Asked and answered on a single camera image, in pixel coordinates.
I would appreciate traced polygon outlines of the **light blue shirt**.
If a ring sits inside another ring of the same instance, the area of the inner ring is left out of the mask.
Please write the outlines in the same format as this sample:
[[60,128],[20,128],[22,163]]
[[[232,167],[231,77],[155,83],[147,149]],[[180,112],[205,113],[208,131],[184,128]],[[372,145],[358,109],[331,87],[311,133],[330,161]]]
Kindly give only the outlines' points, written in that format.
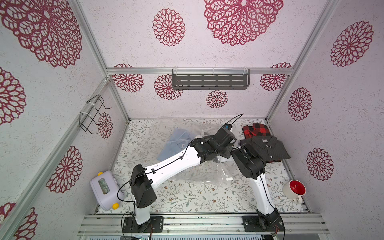
[[177,153],[181,152],[187,147],[187,144],[196,137],[195,134],[184,130],[175,129],[169,140],[166,142],[160,154],[157,156],[157,160],[162,162]]

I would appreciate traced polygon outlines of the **clear plastic vacuum bag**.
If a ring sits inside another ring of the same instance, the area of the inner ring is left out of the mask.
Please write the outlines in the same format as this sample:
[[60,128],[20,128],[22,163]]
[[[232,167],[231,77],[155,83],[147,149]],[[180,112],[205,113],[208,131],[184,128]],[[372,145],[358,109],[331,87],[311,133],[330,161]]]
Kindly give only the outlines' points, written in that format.
[[[236,121],[231,119],[226,123],[229,123],[232,125]],[[202,138],[204,136],[197,135],[194,139]],[[204,163],[200,163],[200,158],[197,157],[197,151],[190,146],[190,143],[187,144],[187,147],[182,150],[181,152],[177,153],[176,155],[159,162],[158,164],[145,167],[145,174],[149,180],[149,183],[152,185],[152,187],[158,188],[162,183],[167,181],[168,179],[174,177],[175,175],[189,169],[192,167],[196,167],[199,165],[202,165],[207,162],[219,162],[219,163],[225,163],[225,162],[235,162],[233,157],[231,156],[230,159],[224,159],[222,157],[216,157],[213,161],[206,161]]]

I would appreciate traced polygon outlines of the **dark grey shirt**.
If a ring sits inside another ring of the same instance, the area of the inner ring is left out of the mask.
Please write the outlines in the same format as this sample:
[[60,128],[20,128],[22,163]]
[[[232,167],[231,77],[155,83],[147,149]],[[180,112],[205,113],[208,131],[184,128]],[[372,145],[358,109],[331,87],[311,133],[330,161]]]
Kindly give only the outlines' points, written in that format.
[[256,153],[265,163],[276,163],[290,159],[282,141],[275,136],[253,136],[240,141],[252,153]]

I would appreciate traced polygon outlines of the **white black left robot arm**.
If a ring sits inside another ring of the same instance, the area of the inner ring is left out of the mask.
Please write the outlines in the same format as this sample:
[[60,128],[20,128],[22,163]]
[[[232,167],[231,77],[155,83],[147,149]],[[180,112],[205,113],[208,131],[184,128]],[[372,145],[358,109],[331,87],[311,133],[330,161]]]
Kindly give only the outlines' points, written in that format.
[[215,158],[229,159],[236,142],[232,125],[224,124],[215,135],[197,137],[186,148],[157,165],[133,168],[128,181],[135,200],[134,219],[137,225],[150,221],[150,208],[156,201],[156,190],[171,177]]

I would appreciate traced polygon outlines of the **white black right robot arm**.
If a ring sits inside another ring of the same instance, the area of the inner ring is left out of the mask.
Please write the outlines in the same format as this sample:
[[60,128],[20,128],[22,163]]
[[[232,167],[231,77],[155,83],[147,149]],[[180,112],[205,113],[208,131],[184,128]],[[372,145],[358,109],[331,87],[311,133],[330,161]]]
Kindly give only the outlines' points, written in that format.
[[253,189],[254,198],[257,204],[257,214],[259,216],[259,225],[266,229],[280,217],[278,210],[272,203],[270,193],[265,184],[265,166],[266,163],[255,150],[250,147],[235,148],[231,152],[241,174],[250,180]]

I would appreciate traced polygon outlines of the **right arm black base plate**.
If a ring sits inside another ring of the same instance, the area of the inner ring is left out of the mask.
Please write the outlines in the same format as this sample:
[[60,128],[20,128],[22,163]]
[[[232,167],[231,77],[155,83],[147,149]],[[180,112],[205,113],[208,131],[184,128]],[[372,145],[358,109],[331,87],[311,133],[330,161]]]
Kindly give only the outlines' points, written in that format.
[[245,232],[284,232],[285,226],[281,215],[275,208],[270,214],[264,215],[257,211],[257,215],[242,216]]

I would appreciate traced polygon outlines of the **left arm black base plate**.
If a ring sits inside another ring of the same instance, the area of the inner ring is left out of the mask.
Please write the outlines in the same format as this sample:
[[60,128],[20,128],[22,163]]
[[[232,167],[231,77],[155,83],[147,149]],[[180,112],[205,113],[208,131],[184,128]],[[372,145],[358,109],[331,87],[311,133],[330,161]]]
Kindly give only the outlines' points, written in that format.
[[125,217],[123,221],[122,233],[162,233],[164,217],[150,217],[150,219],[139,225],[134,217]]

